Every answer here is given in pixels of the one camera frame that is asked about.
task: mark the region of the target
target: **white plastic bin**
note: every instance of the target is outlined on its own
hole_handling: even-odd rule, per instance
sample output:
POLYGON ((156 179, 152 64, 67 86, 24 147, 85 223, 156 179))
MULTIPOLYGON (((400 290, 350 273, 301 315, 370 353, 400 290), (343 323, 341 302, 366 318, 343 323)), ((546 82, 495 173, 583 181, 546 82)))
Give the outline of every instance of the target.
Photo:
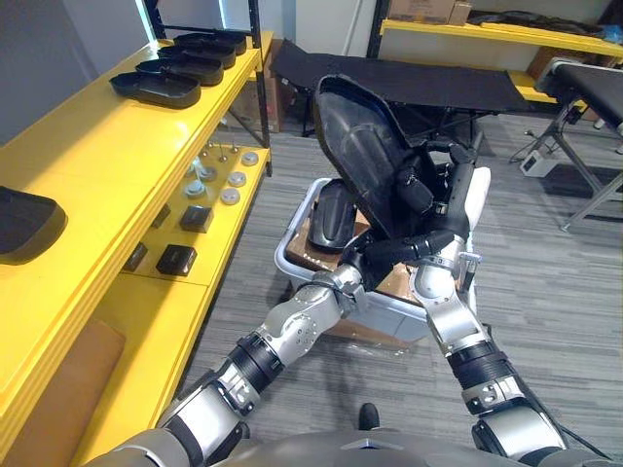
MULTIPOLYGON (((313 202, 320 189, 330 180, 330 178, 318 178, 311 184, 305 199, 294 213, 275 251, 276 266, 290 278, 295 288, 312 280, 314 271, 290 263, 285 257, 285 248, 310 216, 313 202)), ((367 309, 360 309, 351 313, 348 316, 349 321, 376 329, 406 342, 416 341, 428 335, 426 313, 420 306, 408 304, 377 292, 367 292, 366 295, 368 297, 367 309)))

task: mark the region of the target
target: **shelf board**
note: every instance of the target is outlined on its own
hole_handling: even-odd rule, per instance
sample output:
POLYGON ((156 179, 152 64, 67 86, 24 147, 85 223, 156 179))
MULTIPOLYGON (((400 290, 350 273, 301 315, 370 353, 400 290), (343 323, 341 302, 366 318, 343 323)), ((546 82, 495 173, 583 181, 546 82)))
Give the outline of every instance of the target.
POLYGON ((220 156, 218 145, 210 150, 207 158, 202 158, 204 166, 212 166, 217 169, 218 173, 215 181, 205 183, 206 196, 188 199, 184 195, 184 186, 195 180, 195 177, 184 178, 177 186, 167 202, 171 210, 170 214, 161 226, 157 229, 150 228, 141 239, 147 247, 147 254, 133 272, 134 274, 199 285, 218 283, 269 157, 268 149, 246 147, 239 148, 237 154, 232 154, 230 146, 223 146, 223 153, 228 157, 227 162, 218 161, 220 156), (242 165, 239 159, 247 151, 253 151, 258 155, 257 164, 249 167, 242 165), (219 193, 223 188, 229 187, 227 176, 232 171, 243 172, 246 175, 246 183, 238 188, 240 202, 227 205, 221 201, 219 193), (186 232, 179 227, 179 220, 190 205, 211 207, 212 218, 206 233, 186 232), (187 276, 171 276, 161 274, 156 270, 156 263, 166 246, 171 243, 193 246, 197 250, 197 258, 187 276))
POLYGON ((381 34, 386 30, 447 34, 461 37, 475 37, 494 41, 514 42, 533 46, 556 47, 571 51, 623 57, 623 47, 596 37, 579 36, 565 32, 548 31, 513 24, 483 23, 480 26, 465 24, 424 24, 421 22, 384 19, 381 34))
POLYGON ((82 465, 135 433, 153 428, 171 400, 269 157, 267 149, 240 148, 235 155, 229 147, 223 149, 227 162, 218 162, 218 147, 212 150, 218 153, 203 158, 204 165, 221 168, 217 180, 206 185, 216 195, 226 188, 229 171, 243 171, 247 181, 238 189, 240 202, 229 206, 209 197, 189 200, 182 190, 192 179, 182 180, 167 201, 171 212, 165 221, 157 229, 149 229, 141 239, 148 253, 139 268, 119 274, 93 314, 124 334, 127 342, 73 465, 82 465), (259 161, 246 167, 239 158, 251 150, 258 154, 259 161), (192 204, 212 207, 207 233, 189 233, 179 228, 179 219, 192 204), (156 270, 156 262, 170 243, 197 250, 197 259, 187 277, 164 275, 156 270))
POLYGON ((544 92, 539 92, 534 88, 534 78, 530 76, 525 71, 513 71, 509 70, 508 75, 510 76, 513 85, 519 91, 526 100, 530 100, 533 102, 547 102, 551 104, 556 103, 556 99, 550 97, 544 92))
POLYGON ((108 80, 156 56, 150 43, 0 149, 0 185, 54 198, 68 223, 33 261, 0 265, 0 461, 136 242, 170 197, 249 74, 237 57, 221 84, 172 110, 116 95, 108 80))
POLYGON ((126 338, 71 465, 153 428, 173 396, 213 289, 121 273, 93 316, 126 338))

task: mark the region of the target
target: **electrical cable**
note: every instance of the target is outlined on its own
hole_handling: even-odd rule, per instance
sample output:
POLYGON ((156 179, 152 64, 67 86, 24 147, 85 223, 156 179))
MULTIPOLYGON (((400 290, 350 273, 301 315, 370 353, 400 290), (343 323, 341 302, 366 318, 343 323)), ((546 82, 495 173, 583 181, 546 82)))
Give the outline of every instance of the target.
POLYGON ((585 448, 590 449, 592 452, 594 452, 596 455, 600 455, 601 457, 607 459, 607 460, 612 460, 610 457, 608 457, 607 455, 605 455, 601 450, 599 450, 598 448, 596 448, 595 446, 593 446, 591 443, 589 443, 588 441, 586 441, 584 438, 582 438, 580 435, 573 433, 571 430, 569 430, 568 428, 566 428, 563 424, 558 423, 559 428, 564 431, 565 433, 567 433, 569 436, 571 436, 575 441, 577 441, 580 445, 583 445, 585 448))

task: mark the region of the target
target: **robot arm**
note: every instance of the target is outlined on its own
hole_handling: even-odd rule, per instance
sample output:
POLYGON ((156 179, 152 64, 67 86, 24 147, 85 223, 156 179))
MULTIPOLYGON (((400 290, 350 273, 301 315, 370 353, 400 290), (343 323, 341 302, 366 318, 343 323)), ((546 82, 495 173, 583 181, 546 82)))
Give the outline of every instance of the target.
POLYGON ((165 410, 158 427, 127 440, 88 467, 195 467, 218 462, 244 432, 260 394, 317 338, 365 300, 352 266, 319 272, 264 323, 238 341, 217 372, 208 372, 165 410))
POLYGON ((288 302, 278 305, 254 332, 238 341, 217 372, 208 372, 163 413, 158 427, 94 459, 89 467, 195 467, 228 456, 242 438, 243 418, 286 366, 350 310, 365 306, 399 262, 418 266, 411 287, 427 312, 433 337, 462 387, 477 448, 529 465, 571 466, 595 459, 567 449, 553 418, 539 403, 468 305, 478 263, 465 251, 489 188, 490 173, 459 162, 447 203, 420 235, 354 240, 334 272, 319 272, 288 302))

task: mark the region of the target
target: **black padded table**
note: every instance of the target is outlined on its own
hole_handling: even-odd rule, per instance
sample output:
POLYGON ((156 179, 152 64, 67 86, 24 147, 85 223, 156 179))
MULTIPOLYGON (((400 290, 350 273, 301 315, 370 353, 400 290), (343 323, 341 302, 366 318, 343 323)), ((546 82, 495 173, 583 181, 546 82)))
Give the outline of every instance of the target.
POLYGON ((561 84, 586 102, 608 125, 623 135, 623 70, 561 63, 554 67, 561 84))
MULTIPOLYGON (((432 119, 436 122, 429 123, 429 131, 454 125, 449 117, 456 112, 468 114, 470 117, 463 121, 469 121, 530 108, 505 71, 308 54, 287 40, 283 41, 271 70, 308 94, 305 122, 318 81, 332 74, 347 75, 390 103, 412 106, 412 109, 419 106, 444 109, 439 118, 432 119)), ((425 120, 431 120, 429 113, 425 120)))
POLYGON ((610 129, 623 136, 623 70, 567 60, 556 61, 555 58, 549 65, 549 73, 543 79, 542 89, 552 97, 556 97, 564 107, 545 132, 537 138, 532 148, 538 150, 547 138, 553 138, 593 189, 591 200, 562 225, 563 231, 567 231, 573 222, 584 218, 597 206, 611 199, 614 192, 623 185, 622 171, 604 186, 563 135, 565 122, 568 121, 574 104, 581 99, 610 129))

